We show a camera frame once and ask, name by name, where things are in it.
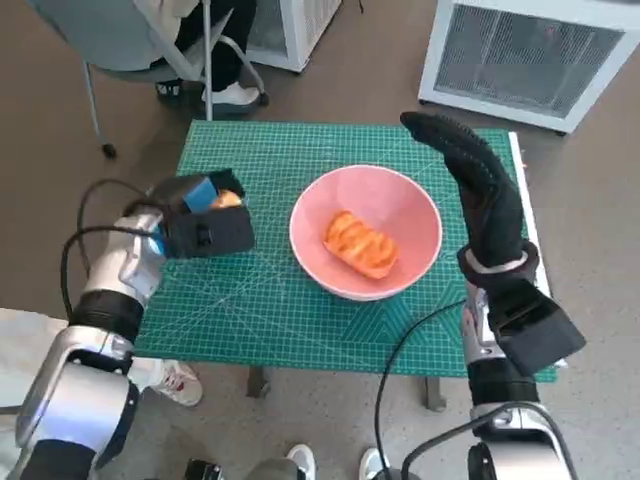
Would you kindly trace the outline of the black gloved right hand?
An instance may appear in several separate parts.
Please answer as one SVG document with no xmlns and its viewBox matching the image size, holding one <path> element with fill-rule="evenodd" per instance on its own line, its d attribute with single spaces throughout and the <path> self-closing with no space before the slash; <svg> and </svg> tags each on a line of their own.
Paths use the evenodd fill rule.
<svg viewBox="0 0 640 480">
<path fill-rule="evenodd" d="M 440 152 L 455 179 L 469 246 L 483 267 L 523 256 L 523 209 L 519 191 L 489 144 L 471 128 L 446 116 L 407 111 L 401 124 L 411 137 Z"/>
</svg>

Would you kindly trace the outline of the black left hand blue tape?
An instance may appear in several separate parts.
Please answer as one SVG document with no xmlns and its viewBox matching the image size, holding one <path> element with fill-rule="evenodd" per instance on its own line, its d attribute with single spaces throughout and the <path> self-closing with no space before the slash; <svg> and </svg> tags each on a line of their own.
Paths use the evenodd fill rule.
<svg viewBox="0 0 640 480">
<path fill-rule="evenodd" d="M 232 169 L 215 170 L 166 179 L 150 191 L 150 198 L 179 213 L 204 214 L 228 210 L 251 220 L 244 205 L 245 190 Z"/>
</svg>

